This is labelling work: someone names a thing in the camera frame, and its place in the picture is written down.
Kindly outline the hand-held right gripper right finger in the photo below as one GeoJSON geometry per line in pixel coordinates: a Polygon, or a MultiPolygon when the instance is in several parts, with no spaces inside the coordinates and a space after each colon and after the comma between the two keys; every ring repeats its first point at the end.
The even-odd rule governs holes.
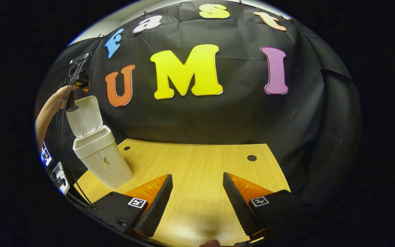
{"type": "Polygon", "coordinates": [[[288,190],[265,189],[224,173],[223,187],[241,227],[250,240],[274,238],[307,227],[319,210],[288,190]]]}

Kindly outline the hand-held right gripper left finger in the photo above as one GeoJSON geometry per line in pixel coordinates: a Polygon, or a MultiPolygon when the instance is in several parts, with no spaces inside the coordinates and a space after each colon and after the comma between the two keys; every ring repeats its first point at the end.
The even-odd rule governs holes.
{"type": "Polygon", "coordinates": [[[165,174],[130,190],[111,190],[80,210],[119,236],[147,242],[160,226],[172,191],[173,176],[165,174]]]}

